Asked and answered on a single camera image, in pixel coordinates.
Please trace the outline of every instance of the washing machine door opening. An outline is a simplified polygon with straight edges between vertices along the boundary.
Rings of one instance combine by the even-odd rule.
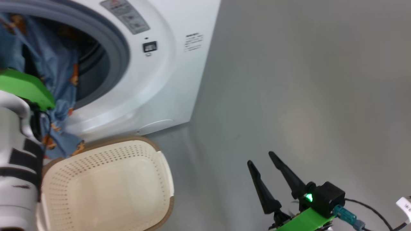
[[[30,15],[76,43],[79,81],[75,109],[109,92],[126,71],[129,48],[125,38],[110,21],[91,9],[68,0],[5,0],[0,2],[0,12]]]

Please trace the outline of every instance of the black strap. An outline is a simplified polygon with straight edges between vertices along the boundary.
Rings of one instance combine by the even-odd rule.
[[[40,182],[41,178],[39,178],[36,174],[29,172],[27,170],[16,169],[16,168],[9,168],[9,167],[2,167],[0,168],[0,176],[10,176],[15,177],[20,180],[25,180],[34,184],[38,191],[40,191]]]
[[[43,160],[44,151],[42,150],[40,145],[36,144],[34,141],[26,139],[24,141],[23,150],[28,151],[28,152],[34,154],[38,159]]]
[[[14,148],[12,149],[9,163],[32,169],[33,171],[38,173],[39,166],[38,166],[37,158],[28,153],[21,152],[17,149],[14,149]]]

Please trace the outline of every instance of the blue connector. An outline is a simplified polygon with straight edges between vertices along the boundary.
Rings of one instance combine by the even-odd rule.
[[[362,222],[361,220],[357,219],[357,216],[355,216],[353,213],[342,207],[341,205],[337,205],[334,208],[333,214],[335,217],[338,217],[339,219],[347,222],[348,224],[352,225],[352,227],[356,231],[363,231],[363,228],[365,227],[365,223]]]

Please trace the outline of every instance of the blue fabric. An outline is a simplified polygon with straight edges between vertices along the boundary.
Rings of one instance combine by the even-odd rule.
[[[40,79],[54,96],[56,107],[47,113],[51,116],[53,128],[50,131],[46,156],[50,159],[68,158],[74,154],[82,139],[64,132],[64,125],[76,102],[75,66],[78,51],[74,43],[62,43],[62,39],[39,23],[35,18],[22,16],[25,31],[13,27],[14,34],[0,24],[0,68],[14,68],[23,72],[25,60],[22,45],[25,44],[35,63]],[[0,14],[3,23],[11,25],[8,14]],[[50,123],[47,117],[41,118],[42,132],[48,134]]]

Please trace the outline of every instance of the perforated basket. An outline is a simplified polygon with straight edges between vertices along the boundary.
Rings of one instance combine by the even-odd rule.
[[[169,217],[173,194],[167,161],[149,140],[106,143],[47,171],[39,230],[155,230]]]

